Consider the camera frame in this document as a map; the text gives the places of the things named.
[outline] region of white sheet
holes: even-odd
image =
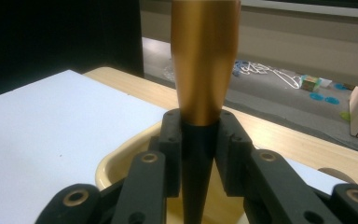
[[[0,95],[0,224],[34,223],[61,189],[164,109],[72,71]]]

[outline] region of gold metal rod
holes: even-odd
[[[172,62],[182,120],[218,121],[237,55],[239,0],[172,0]]]

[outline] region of gray floor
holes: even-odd
[[[167,78],[171,75],[169,44],[144,38],[144,62],[146,78],[174,88],[174,82]],[[351,91],[339,90],[335,84],[318,92],[337,98],[339,105],[313,100],[309,91],[292,88],[272,72],[241,74],[232,76],[225,105],[358,151],[358,138],[350,135],[350,123],[340,116],[349,112]]]

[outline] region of black wall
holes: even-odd
[[[138,0],[0,1],[0,94],[101,66],[144,75]]]

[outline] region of wooden table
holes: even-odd
[[[178,107],[176,91],[157,83],[102,67],[85,74],[105,85],[165,109]],[[255,146],[281,153],[314,169],[339,170],[358,183],[358,152],[300,133],[231,108]]]

